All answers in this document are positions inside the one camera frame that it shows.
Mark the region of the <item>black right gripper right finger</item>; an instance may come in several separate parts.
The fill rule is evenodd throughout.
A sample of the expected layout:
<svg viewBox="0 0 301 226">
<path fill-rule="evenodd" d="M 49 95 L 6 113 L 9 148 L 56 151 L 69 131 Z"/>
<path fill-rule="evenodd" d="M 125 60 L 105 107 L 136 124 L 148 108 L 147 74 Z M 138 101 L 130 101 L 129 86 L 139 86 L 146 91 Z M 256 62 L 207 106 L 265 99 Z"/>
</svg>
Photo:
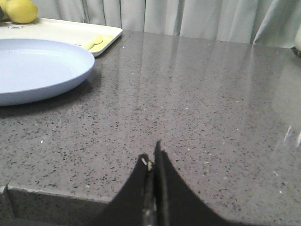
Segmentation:
<svg viewBox="0 0 301 226">
<path fill-rule="evenodd" d="M 186 185 L 168 155 L 155 146 L 155 196 L 159 226 L 230 226 Z"/>
</svg>

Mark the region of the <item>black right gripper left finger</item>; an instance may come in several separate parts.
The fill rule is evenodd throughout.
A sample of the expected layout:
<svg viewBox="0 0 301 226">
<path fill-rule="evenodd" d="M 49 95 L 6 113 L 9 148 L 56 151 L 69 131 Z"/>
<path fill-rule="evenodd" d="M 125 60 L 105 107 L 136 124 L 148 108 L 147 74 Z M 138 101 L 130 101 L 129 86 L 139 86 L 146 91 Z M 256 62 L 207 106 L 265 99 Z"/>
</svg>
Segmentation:
<svg viewBox="0 0 301 226">
<path fill-rule="evenodd" d="M 92 226 L 154 226 L 156 224 L 153 164 L 145 154 L 114 199 L 90 223 Z"/>
</svg>

